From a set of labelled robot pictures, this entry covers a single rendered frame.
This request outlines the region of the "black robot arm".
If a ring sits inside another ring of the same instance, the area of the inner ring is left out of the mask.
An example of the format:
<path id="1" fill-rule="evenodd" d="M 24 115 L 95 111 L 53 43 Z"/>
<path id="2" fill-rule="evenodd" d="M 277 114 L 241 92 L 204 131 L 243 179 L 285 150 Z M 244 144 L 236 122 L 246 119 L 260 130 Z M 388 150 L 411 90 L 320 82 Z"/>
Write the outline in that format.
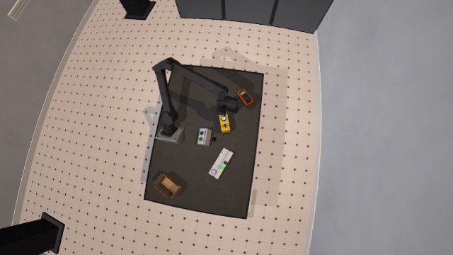
<path id="1" fill-rule="evenodd" d="M 168 82 L 166 78 L 166 69 L 168 71 L 175 72 L 196 84 L 201 85 L 210 92 L 214 93 L 215 96 L 218 96 L 217 106 L 221 112 L 226 113 L 228 110 L 232 113 L 237 113 L 239 106 L 237 105 L 238 99 L 227 96 L 228 88 L 219 84 L 207 77 L 193 71 L 192 69 L 182 65 L 179 61 L 175 60 L 172 57 L 169 57 L 165 60 L 160 61 L 158 64 L 152 67 L 154 73 L 156 74 L 157 82 L 159 85 L 159 91 L 161 94 L 161 100 L 164 107 L 164 131 L 161 131 L 161 135 L 171 137 L 176 131 L 177 127 L 174 126 L 175 120 L 178 119 L 178 112 L 175 110 L 174 106 L 171 103 L 171 97 L 168 89 Z M 226 107 L 225 107 L 226 106 Z M 224 108 L 225 107 L 225 108 Z M 171 113 L 172 112 L 172 113 Z"/>

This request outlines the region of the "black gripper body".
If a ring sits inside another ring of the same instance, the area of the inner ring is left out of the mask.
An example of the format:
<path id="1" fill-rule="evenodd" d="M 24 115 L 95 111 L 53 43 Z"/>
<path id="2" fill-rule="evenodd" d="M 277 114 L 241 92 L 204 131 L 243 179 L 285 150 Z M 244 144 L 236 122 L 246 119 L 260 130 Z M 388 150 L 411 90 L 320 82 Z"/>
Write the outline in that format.
<path id="1" fill-rule="evenodd" d="M 216 113 L 216 114 L 219 114 L 219 115 L 225 116 L 225 113 L 221 112 L 220 109 L 223 109 L 223 108 L 219 108 L 219 107 L 217 106 L 217 109 L 216 109 L 215 113 Z"/>

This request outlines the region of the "white key housing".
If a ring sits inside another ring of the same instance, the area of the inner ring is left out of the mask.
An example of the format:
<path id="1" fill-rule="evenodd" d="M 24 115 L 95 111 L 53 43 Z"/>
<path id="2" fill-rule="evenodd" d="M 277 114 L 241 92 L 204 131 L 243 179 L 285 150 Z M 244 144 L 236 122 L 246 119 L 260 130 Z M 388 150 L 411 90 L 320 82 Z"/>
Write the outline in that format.
<path id="1" fill-rule="evenodd" d="M 200 128 L 200 133 L 198 137 L 198 144 L 202 144 L 204 146 L 210 146 L 210 142 L 215 141 L 216 137 L 212 137 L 212 131 L 207 128 Z"/>

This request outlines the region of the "small open brown cardboard box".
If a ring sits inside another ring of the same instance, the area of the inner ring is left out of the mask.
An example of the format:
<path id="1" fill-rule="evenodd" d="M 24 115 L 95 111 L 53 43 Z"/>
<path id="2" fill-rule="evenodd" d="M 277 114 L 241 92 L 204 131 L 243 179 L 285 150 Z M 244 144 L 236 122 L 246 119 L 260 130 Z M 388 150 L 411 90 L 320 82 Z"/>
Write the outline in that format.
<path id="1" fill-rule="evenodd" d="M 177 196 L 177 192 L 179 193 L 180 190 L 184 187 L 181 182 L 179 182 L 169 173 L 161 174 L 154 183 L 156 183 L 156 185 L 154 186 L 158 188 L 167 198 L 173 198 L 173 196 Z"/>

